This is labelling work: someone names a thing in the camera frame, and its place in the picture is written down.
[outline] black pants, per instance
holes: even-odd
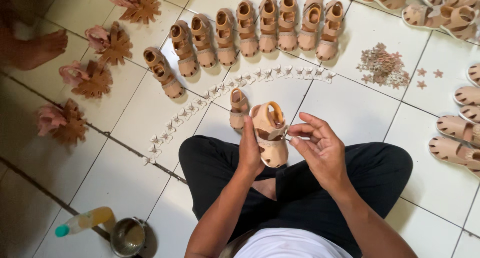
[[[196,135],[183,142],[178,156],[200,219],[237,169],[238,145]],[[405,150],[379,142],[346,146],[345,163],[358,194],[382,218],[399,199],[413,166]],[[256,180],[273,177],[277,201],[250,188],[229,242],[252,229],[296,228],[332,241],[354,258],[362,256],[339,207],[305,161],[265,167]]]

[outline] white shirt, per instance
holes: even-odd
[[[307,230],[261,229],[234,258],[352,258],[335,243]]]

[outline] person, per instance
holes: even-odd
[[[185,258],[416,258],[384,221],[411,175],[409,154],[380,142],[345,146],[327,122],[299,117],[305,123],[288,134],[305,160],[289,167],[263,164],[249,116],[240,145],[183,142],[199,220]]]
[[[67,32],[60,29],[32,40],[15,36],[15,24],[33,25],[45,0],[0,0],[0,66],[32,70],[65,52]]]

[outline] teal bottle cap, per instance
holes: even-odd
[[[70,227],[68,227],[68,225],[66,224],[62,224],[58,226],[57,229],[55,229],[55,235],[57,237],[64,237],[68,235],[69,232],[70,232]]]

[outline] plastic bottle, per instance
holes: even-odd
[[[113,212],[110,207],[102,206],[95,208],[89,212],[76,215],[70,218],[65,224],[58,226],[57,229],[55,229],[55,235],[57,237],[75,235],[83,230],[108,221],[112,215]]]

